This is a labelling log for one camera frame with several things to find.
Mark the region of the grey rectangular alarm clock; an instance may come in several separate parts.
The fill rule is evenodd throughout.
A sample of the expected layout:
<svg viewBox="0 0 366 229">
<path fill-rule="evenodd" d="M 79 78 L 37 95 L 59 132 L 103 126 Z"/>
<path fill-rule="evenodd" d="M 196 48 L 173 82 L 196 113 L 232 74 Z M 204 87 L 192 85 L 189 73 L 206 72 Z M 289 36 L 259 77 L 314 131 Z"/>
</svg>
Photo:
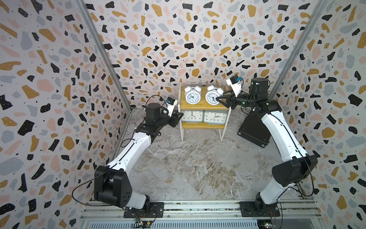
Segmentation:
<svg viewBox="0 0 366 229">
<path fill-rule="evenodd" d="M 227 120 L 228 111 L 223 110 L 208 110 L 204 112 L 204 123 L 210 125 L 224 125 Z"/>
<path fill-rule="evenodd" d="M 203 122 L 204 113 L 202 110 L 183 110 L 182 122 L 200 123 Z"/>
</svg>

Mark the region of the wooden two-tier shelf white frame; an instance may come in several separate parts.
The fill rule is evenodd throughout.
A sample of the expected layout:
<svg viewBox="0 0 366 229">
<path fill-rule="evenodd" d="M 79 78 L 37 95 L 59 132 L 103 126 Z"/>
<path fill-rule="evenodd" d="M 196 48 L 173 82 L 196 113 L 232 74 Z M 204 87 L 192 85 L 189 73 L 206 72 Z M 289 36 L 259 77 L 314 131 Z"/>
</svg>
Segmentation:
<svg viewBox="0 0 366 229">
<path fill-rule="evenodd" d="M 220 84 L 199 86 L 189 83 L 180 86 L 178 111 L 184 114 L 180 121 L 181 140 L 184 140 L 185 129 L 217 129 L 220 140 L 223 140 L 231 109 L 216 98 L 223 95 L 225 89 Z"/>
</svg>

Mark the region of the white twin-bell alarm clock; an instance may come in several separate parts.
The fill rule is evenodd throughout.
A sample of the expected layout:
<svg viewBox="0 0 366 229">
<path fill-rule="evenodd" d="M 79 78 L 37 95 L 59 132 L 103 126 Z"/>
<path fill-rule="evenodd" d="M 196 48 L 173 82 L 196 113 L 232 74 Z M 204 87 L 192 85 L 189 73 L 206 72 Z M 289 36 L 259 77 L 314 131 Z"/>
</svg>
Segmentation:
<svg viewBox="0 0 366 229">
<path fill-rule="evenodd" d="M 212 106 L 216 106 L 219 104 L 219 102 L 216 100 L 216 98 L 223 94 L 224 94 L 224 90 L 221 87 L 209 85 L 207 87 L 207 93 L 205 95 L 205 99 L 208 104 L 210 104 Z"/>
<path fill-rule="evenodd" d="M 196 105 L 201 101 L 201 86 L 197 83 L 189 83 L 185 87 L 185 100 L 190 105 Z"/>
</svg>

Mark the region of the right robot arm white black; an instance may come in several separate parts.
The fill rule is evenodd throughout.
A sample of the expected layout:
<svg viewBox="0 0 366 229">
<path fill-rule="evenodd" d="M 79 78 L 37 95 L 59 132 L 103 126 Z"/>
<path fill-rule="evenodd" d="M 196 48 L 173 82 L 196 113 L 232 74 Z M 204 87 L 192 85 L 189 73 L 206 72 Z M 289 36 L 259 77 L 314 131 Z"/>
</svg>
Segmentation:
<svg viewBox="0 0 366 229">
<path fill-rule="evenodd" d="M 315 155 L 309 155 L 296 140 L 288 126 L 282 109 L 276 100 L 268 98 L 269 80 L 266 78 L 252 78 L 249 92 L 242 91 L 242 78 L 235 75 L 227 79 L 231 90 L 217 97 L 217 101 L 227 108 L 237 106 L 249 107 L 257 115 L 271 134 L 282 163 L 272 168 L 272 179 L 264 190 L 256 197 L 262 205 L 274 205 L 288 189 L 296 183 L 312 176 L 311 171 L 317 165 Z"/>
</svg>

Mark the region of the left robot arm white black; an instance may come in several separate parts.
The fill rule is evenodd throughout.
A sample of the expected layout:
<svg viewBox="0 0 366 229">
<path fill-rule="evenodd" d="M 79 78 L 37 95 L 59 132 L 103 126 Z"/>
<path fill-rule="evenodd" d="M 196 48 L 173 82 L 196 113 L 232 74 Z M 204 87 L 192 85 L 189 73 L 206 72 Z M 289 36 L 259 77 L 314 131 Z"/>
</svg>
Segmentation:
<svg viewBox="0 0 366 229">
<path fill-rule="evenodd" d="M 123 151 L 107 166 L 99 166 L 94 174 L 94 199 L 119 208 L 134 208 L 148 211 L 150 198 L 132 190 L 129 174 L 141 154 L 160 134 L 160 130 L 169 125 L 176 127 L 183 113 L 175 112 L 177 100 L 167 99 L 166 107 L 159 103 L 145 106 L 144 121 L 135 129 L 131 141 Z"/>
</svg>

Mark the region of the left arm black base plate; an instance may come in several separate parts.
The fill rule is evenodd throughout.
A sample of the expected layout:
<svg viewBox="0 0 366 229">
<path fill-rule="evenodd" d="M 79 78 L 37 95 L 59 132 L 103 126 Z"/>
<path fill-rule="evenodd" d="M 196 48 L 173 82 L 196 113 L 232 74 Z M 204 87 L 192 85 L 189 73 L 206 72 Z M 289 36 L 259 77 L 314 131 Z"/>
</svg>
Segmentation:
<svg viewBox="0 0 366 229">
<path fill-rule="evenodd" d="M 124 212 L 125 219 L 137 218 L 162 218 L 164 214 L 164 202 L 150 202 L 144 205 L 144 207 L 139 209 L 128 209 Z"/>
</svg>

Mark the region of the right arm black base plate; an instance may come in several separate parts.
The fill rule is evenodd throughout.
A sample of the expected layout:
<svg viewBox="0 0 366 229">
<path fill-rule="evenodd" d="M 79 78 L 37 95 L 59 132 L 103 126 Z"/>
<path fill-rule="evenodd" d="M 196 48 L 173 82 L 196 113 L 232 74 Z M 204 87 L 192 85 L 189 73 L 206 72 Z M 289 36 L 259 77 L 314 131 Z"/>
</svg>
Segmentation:
<svg viewBox="0 0 366 229">
<path fill-rule="evenodd" d="M 239 209 L 242 217 L 279 217 L 280 211 L 276 204 L 266 205 L 261 201 L 241 201 Z"/>
</svg>

